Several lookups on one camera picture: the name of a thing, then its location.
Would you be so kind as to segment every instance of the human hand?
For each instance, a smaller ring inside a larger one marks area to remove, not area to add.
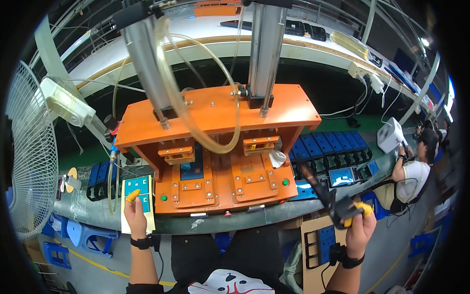
[[[405,150],[403,150],[403,147],[400,145],[398,145],[398,155],[403,155],[405,156]]]
[[[131,229],[131,238],[134,240],[147,237],[147,219],[144,216],[142,201],[139,197],[134,202],[124,201],[124,216]]]
[[[363,218],[362,214],[352,218],[352,225],[346,232],[346,253],[349,258],[361,259],[366,252],[366,245],[376,228],[377,220],[372,213]]]
[[[410,145],[408,145],[408,154],[410,157],[413,157],[415,154],[413,153],[413,150],[411,149]]]

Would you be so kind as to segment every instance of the cap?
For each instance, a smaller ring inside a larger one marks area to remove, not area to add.
[[[418,137],[418,142],[424,142],[426,146],[435,147],[438,143],[438,135],[430,128],[425,128]]]

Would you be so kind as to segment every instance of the black wristband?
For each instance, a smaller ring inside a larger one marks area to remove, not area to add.
[[[150,246],[153,246],[151,240],[148,238],[137,240],[131,238],[131,245],[139,248],[140,250],[145,250],[148,249]]]
[[[342,260],[340,260],[341,264],[343,265],[343,268],[345,269],[353,269],[356,266],[360,265],[364,261],[364,257],[366,255],[364,254],[361,259],[357,258],[349,258],[348,254],[344,254]]]

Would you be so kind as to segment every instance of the metal piston rod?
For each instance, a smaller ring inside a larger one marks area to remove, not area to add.
[[[253,3],[253,30],[251,34],[251,58],[248,81],[251,99],[260,101],[260,117],[267,116],[272,103],[272,91],[276,80],[277,65],[281,56],[287,8]]]

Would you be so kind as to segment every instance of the yellow floor line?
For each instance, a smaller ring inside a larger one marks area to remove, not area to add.
[[[420,228],[418,227],[415,231],[415,233],[413,234],[413,236],[416,236],[416,233],[420,230]],[[388,269],[388,271],[377,281],[377,283],[375,283],[369,290],[367,290],[364,294],[367,294],[369,292],[371,292],[392,270],[393,268],[395,267],[395,265],[397,265],[398,261],[400,261],[400,259],[403,257],[403,254],[408,250],[408,247],[410,246],[410,244],[408,243],[408,245],[405,247],[405,249],[403,250],[403,252],[400,254],[400,256],[398,257],[397,261],[395,261],[394,264],[392,264],[392,266]]]
[[[56,239],[54,239],[54,242],[59,243],[59,244],[62,245],[63,247],[66,247],[66,246],[64,246],[61,242],[59,242],[59,241],[56,240]],[[94,261],[92,261],[92,260],[89,260],[88,258],[86,258],[86,257],[84,257],[84,256],[81,256],[80,254],[76,253],[75,251],[71,250],[70,248],[69,248],[69,252],[72,253],[73,255],[75,255],[76,257],[78,257],[78,258],[80,258],[80,259],[86,261],[87,263],[92,264],[92,265],[94,265],[94,266],[96,266],[96,267],[98,267],[98,268],[100,268],[100,269],[102,269],[102,270],[105,270],[105,271],[107,271],[107,272],[110,272],[110,273],[112,273],[112,274],[115,274],[115,275],[118,275],[118,276],[121,276],[121,277],[129,278],[129,275],[126,275],[126,274],[124,274],[124,273],[122,273],[122,272],[120,272],[120,271],[117,271],[117,270],[110,270],[110,269],[108,269],[107,267],[105,267],[105,266],[102,265],[102,264],[99,264],[99,263],[97,263],[97,262],[94,262]],[[160,285],[162,285],[162,286],[174,286],[174,285],[176,284],[176,283],[174,283],[174,282],[165,282],[165,281],[159,281],[158,283],[159,283]]]

